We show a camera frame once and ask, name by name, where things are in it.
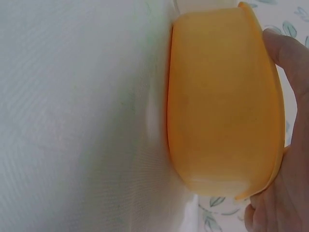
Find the finger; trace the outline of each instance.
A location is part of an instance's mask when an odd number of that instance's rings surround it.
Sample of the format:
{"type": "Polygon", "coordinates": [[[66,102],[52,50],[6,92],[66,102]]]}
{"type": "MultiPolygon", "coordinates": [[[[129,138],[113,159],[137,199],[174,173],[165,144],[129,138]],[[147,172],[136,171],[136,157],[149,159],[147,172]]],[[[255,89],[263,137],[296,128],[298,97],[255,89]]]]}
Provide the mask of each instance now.
{"type": "Polygon", "coordinates": [[[253,230],[253,216],[255,210],[253,209],[252,205],[248,205],[245,210],[245,226],[247,231],[251,232],[253,230]]]}
{"type": "Polygon", "coordinates": [[[270,57],[284,69],[297,102],[309,99],[309,49],[271,29],[263,32],[263,38],[270,57]]]}
{"type": "Polygon", "coordinates": [[[253,195],[253,196],[250,197],[250,202],[251,202],[251,205],[252,205],[253,209],[256,209],[260,195],[261,194],[258,193],[256,195],[253,195]]]}

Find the white fabric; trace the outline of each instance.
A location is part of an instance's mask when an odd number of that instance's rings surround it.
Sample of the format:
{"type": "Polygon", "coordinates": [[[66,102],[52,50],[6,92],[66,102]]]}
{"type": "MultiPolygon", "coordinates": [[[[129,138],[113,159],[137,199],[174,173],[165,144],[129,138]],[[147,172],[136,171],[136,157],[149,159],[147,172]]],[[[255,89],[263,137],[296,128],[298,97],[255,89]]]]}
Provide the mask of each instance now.
{"type": "Polygon", "coordinates": [[[197,231],[167,152],[169,4],[0,1],[0,231],[197,231]]]}

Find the plastic container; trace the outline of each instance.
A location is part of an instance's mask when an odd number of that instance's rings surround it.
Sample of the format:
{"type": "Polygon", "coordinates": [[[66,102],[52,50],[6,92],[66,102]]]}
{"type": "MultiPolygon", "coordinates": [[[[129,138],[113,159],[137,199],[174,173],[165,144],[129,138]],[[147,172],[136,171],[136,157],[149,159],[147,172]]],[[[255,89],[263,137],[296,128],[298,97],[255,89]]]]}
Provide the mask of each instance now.
{"type": "Polygon", "coordinates": [[[275,178],[283,96],[249,5],[175,21],[167,118],[173,165],[195,193],[243,199],[275,178]]]}

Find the teal leaf print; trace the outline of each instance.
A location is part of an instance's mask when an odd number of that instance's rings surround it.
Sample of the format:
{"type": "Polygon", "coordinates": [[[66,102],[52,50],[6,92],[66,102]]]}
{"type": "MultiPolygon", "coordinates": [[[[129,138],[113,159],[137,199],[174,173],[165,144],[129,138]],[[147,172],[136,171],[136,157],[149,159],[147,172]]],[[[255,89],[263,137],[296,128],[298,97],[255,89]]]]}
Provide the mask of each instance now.
{"type": "Polygon", "coordinates": [[[295,27],[289,21],[284,21],[282,27],[287,36],[290,36],[293,38],[297,36],[297,31],[295,27]]]}
{"type": "Polygon", "coordinates": [[[288,121],[285,121],[285,132],[287,133],[290,128],[290,123],[288,121]]]}
{"type": "Polygon", "coordinates": [[[205,232],[223,232],[212,213],[208,210],[203,211],[203,219],[205,232]]]}
{"type": "Polygon", "coordinates": [[[281,31],[278,27],[276,27],[276,26],[273,26],[273,25],[266,25],[265,27],[268,28],[268,29],[272,29],[272,30],[274,30],[275,32],[277,32],[278,34],[282,35],[282,31],[281,31]]]}
{"type": "Polygon", "coordinates": [[[267,3],[270,5],[277,5],[277,2],[275,0],[257,0],[257,1],[262,2],[262,3],[267,3]]]}
{"type": "Polygon", "coordinates": [[[233,214],[237,213],[239,210],[240,209],[235,209],[235,210],[227,212],[227,213],[222,213],[221,215],[223,215],[223,216],[230,216],[230,215],[233,215],[233,214]]]}
{"type": "Polygon", "coordinates": [[[303,21],[309,22],[309,14],[300,6],[297,8],[297,11],[294,14],[298,15],[303,21]]]}
{"type": "Polygon", "coordinates": [[[309,48],[309,36],[306,37],[305,46],[309,48]]]}
{"type": "Polygon", "coordinates": [[[251,6],[251,8],[256,8],[257,7],[257,5],[253,4],[253,3],[249,3],[249,5],[251,6]]]}
{"type": "Polygon", "coordinates": [[[209,205],[211,207],[217,206],[221,204],[225,200],[225,197],[211,197],[209,201],[209,205]]]}

